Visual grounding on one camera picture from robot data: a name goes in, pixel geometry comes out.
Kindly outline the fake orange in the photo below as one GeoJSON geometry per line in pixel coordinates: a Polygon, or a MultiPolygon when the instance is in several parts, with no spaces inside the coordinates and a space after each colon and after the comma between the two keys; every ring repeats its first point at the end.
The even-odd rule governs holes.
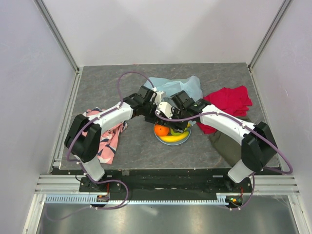
{"type": "Polygon", "coordinates": [[[166,136],[169,134],[169,132],[170,132],[169,127],[159,125],[159,124],[154,125],[154,133],[159,137],[166,136]]]}

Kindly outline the green fake pear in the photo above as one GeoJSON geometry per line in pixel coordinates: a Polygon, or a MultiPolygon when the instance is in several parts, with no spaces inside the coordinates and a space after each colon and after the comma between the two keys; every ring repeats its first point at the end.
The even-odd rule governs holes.
{"type": "Polygon", "coordinates": [[[174,130],[173,128],[171,128],[171,129],[170,129],[170,134],[171,134],[172,136],[179,136],[179,135],[183,134],[183,132],[176,131],[176,130],[174,130]]]}

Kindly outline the translucent light blue plastic bag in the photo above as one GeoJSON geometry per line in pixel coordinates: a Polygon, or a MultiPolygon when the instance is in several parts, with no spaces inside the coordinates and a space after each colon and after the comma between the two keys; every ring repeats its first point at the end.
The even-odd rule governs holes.
{"type": "Polygon", "coordinates": [[[187,95],[191,97],[194,101],[203,98],[200,80],[196,76],[191,76],[187,79],[167,79],[150,77],[149,80],[158,91],[165,92],[165,96],[162,98],[162,101],[170,100],[172,95],[180,91],[185,91],[187,95]]]}

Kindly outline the yellow fake banana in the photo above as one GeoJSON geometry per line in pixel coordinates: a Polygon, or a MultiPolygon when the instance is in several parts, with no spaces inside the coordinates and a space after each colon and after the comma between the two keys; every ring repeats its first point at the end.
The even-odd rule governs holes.
{"type": "Polygon", "coordinates": [[[167,143],[174,143],[174,142],[178,142],[178,141],[181,141],[181,140],[184,140],[186,139],[188,136],[189,136],[189,133],[188,131],[184,132],[183,134],[179,135],[179,136],[172,136],[172,135],[167,135],[167,136],[160,136],[159,138],[164,141],[164,142],[167,142],[167,143]]]}

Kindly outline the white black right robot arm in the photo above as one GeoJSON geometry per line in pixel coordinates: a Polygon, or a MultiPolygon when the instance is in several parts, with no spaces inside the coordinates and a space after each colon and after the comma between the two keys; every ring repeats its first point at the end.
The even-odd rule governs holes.
{"type": "Polygon", "coordinates": [[[223,179],[227,191],[236,191],[244,178],[260,172],[276,155],[276,142],[266,123],[238,119],[202,98],[194,101],[185,91],[176,93],[171,100],[173,105],[163,101],[157,107],[158,113],[169,121],[182,124],[192,120],[211,126],[241,146],[241,159],[223,179]]]}

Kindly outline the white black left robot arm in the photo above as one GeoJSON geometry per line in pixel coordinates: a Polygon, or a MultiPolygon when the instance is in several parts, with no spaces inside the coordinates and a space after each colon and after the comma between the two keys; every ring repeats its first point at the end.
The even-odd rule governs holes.
{"type": "Polygon", "coordinates": [[[105,171],[98,159],[102,134],[117,124],[140,115],[154,121],[154,111],[165,96],[164,91],[141,86],[137,93],[123,98],[112,108],[89,117],[79,114],[74,118],[64,145],[68,149],[67,154],[74,155],[89,176],[90,186],[95,191],[101,192],[107,186],[107,180],[103,177],[105,171]]]}

